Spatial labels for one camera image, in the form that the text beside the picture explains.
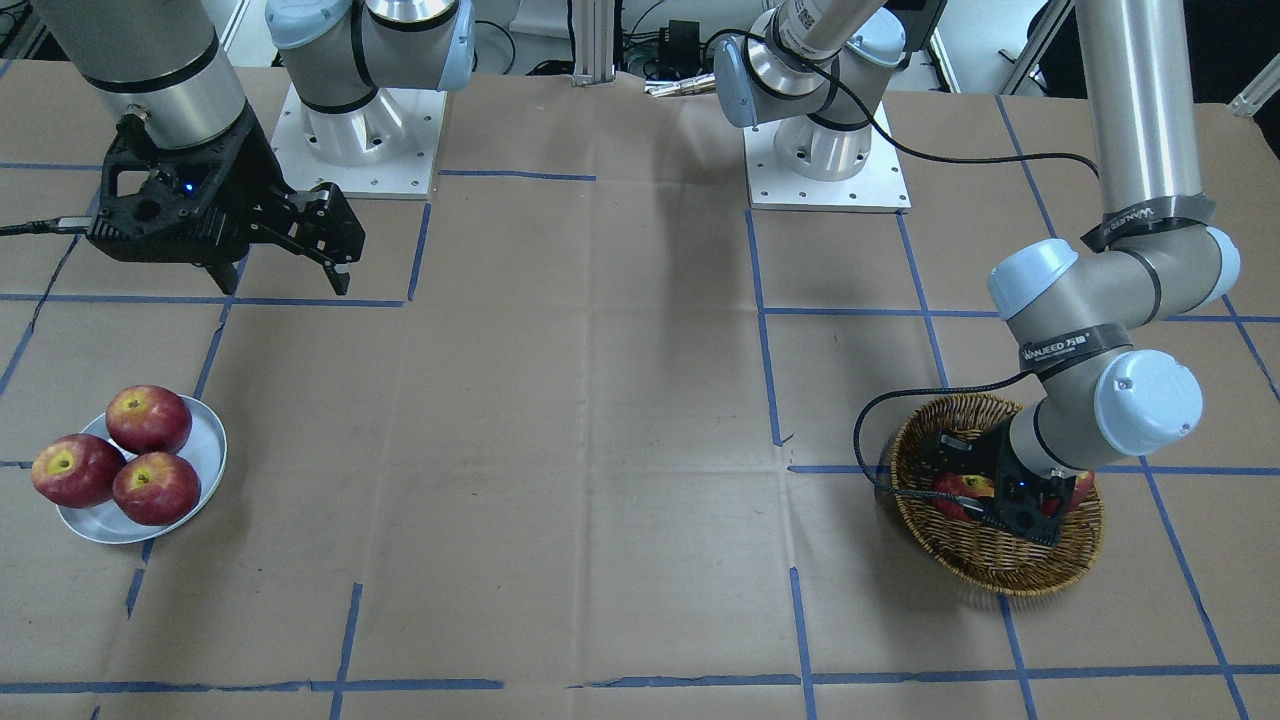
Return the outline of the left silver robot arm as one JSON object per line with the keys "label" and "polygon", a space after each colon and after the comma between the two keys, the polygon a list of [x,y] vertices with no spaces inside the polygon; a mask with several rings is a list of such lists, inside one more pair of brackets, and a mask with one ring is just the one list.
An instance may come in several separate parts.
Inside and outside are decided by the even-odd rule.
{"label": "left silver robot arm", "polygon": [[[1192,372],[1135,348],[1130,332],[1221,297],[1242,264],[1201,182],[1181,3],[1079,1],[1075,13],[1103,202],[1083,237],[1091,255],[1048,238],[988,279],[1020,373],[1046,396],[975,439],[942,430],[924,456],[932,473],[995,484],[988,498],[937,500],[1042,544],[1079,474],[1196,429],[1204,401]],[[790,120],[824,138],[873,127],[869,102],[899,60],[902,27],[881,1],[786,1],[710,45],[731,124]]]}

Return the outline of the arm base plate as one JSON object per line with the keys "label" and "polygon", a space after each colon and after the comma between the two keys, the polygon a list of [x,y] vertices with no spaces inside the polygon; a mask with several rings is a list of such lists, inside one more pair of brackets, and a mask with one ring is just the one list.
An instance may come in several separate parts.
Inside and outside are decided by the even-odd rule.
{"label": "arm base plate", "polygon": [[893,213],[911,206],[897,150],[873,126],[841,132],[808,117],[742,131],[750,205]]}
{"label": "arm base plate", "polygon": [[381,88],[367,105],[337,114],[306,106],[291,87],[270,145],[297,190],[334,183],[349,199],[426,200],[448,97]]}

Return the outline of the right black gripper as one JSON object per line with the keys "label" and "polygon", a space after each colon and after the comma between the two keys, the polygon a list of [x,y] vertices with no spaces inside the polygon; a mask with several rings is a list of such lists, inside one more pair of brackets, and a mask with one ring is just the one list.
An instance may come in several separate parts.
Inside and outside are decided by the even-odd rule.
{"label": "right black gripper", "polygon": [[241,282],[236,264],[252,243],[273,243],[319,264],[333,291],[349,288],[349,264],[361,259],[365,229],[338,184],[296,191],[250,102],[221,140],[225,149],[212,208],[224,215],[211,261],[200,266],[225,296]]}

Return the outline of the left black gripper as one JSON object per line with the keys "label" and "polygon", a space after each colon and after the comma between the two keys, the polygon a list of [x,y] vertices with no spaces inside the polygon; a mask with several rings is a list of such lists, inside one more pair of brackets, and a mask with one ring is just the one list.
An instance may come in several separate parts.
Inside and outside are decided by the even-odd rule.
{"label": "left black gripper", "polygon": [[[928,438],[922,450],[922,466],[932,479],[940,473],[973,474],[989,478],[995,484],[995,474],[998,469],[1020,468],[1027,471],[1021,461],[1012,451],[1010,436],[1010,423],[1001,421],[974,439],[964,439],[952,430],[938,430]],[[984,518],[984,502],[992,498],[957,497],[945,492],[934,492],[931,498],[941,497],[965,507],[978,521]]]}

